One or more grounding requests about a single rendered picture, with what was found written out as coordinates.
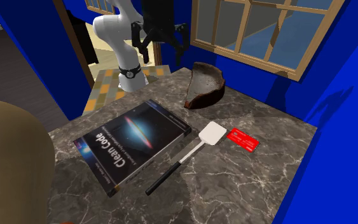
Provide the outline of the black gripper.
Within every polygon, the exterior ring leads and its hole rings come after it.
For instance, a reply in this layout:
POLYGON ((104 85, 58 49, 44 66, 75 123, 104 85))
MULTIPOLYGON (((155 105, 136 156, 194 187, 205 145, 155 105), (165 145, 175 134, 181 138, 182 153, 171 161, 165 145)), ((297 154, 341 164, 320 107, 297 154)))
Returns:
POLYGON ((144 23, 131 23, 132 46, 138 48, 144 63, 149 62, 148 45, 151 41, 170 43, 175 50, 176 65, 179 66, 181 57, 189 48, 189 27, 187 23, 174 25, 174 0, 141 0, 144 23), (140 32, 144 30, 146 37, 141 41, 140 32), (178 32, 182 44, 174 37, 178 32))

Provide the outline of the broken brown bowl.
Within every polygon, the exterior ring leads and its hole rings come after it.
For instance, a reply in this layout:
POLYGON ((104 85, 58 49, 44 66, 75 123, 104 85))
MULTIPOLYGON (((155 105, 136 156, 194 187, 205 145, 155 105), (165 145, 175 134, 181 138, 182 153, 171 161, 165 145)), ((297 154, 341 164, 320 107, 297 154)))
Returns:
POLYGON ((210 64, 195 62, 186 91, 184 107, 202 109, 217 103, 225 93, 223 72, 210 64))

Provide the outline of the checkered robot stand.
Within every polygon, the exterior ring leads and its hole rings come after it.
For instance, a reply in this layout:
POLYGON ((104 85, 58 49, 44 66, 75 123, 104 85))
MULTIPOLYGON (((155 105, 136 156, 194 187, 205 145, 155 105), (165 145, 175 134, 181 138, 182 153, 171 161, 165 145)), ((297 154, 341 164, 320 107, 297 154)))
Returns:
MULTIPOLYGON (((141 67, 146 75, 148 83, 153 83, 159 78, 170 75, 169 65, 141 67)), ((89 114, 110 102, 118 100, 127 92, 118 87, 119 69, 107 69, 99 71, 92 88, 88 101, 83 111, 83 115, 89 114)))

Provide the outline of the dark galaxy cover book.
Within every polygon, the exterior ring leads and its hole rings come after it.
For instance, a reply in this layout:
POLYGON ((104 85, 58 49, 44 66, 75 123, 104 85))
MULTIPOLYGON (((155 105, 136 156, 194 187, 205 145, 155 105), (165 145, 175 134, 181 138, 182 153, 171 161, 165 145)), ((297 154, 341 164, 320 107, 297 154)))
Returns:
POLYGON ((191 132, 149 99, 73 141, 109 197, 191 132))

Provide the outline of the red card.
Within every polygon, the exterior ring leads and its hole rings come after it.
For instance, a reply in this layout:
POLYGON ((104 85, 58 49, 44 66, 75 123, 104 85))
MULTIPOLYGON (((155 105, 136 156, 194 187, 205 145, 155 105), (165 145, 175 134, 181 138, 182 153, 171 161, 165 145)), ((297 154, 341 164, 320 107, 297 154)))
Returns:
POLYGON ((254 152, 259 145, 259 141, 257 139, 254 139, 237 128, 233 128, 226 135, 226 137, 250 153, 254 152))

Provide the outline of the small wooden frame window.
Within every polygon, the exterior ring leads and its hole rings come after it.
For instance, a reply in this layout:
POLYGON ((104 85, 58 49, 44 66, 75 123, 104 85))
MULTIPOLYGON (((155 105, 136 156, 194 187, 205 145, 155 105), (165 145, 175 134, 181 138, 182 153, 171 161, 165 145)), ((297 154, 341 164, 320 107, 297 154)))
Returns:
POLYGON ((107 0, 85 0, 85 4, 88 10, 103 15, 115 15, 117 12, 117 9, 107 0))

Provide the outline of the brown wooden door frame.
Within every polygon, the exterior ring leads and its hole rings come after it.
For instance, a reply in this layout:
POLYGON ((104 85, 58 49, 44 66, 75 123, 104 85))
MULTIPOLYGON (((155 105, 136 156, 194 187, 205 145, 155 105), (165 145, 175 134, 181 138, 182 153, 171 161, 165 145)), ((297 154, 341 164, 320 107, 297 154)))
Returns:
POLYGON ((81 69, 85 75, 85 78, 87 80, 88 86, 90 88, 93 88, 93 85, 95 83, 94 78, 91 74, 91 71, 88 67, 88 64, 86 63, 85 55, 81 49, 81 46, 79 44, 79 41, 77 39, 76 33, 74 31, 74 28, 71 24, 69 15, 67 14, 67 10, 65 8, 63 0, 52 0, 55 8, 57 10, 57 13, 59 14, 59 17, 62 21, 62 24, 64 26, 64 29, 67 33, 67 36, 69 38, 69 41, 71 42, 71 45, 73 47, 73 50, 76 54, 76 57, 79 61, 79 64, 81 66, 81 69))

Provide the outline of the large wooden frame window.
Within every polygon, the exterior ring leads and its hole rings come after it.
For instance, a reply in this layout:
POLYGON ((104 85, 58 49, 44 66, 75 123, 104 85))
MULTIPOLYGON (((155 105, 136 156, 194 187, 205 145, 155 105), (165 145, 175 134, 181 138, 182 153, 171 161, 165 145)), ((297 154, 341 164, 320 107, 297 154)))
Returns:
POLYGON ((298 81, 345 0, 192 0, 191 44, 298 81))

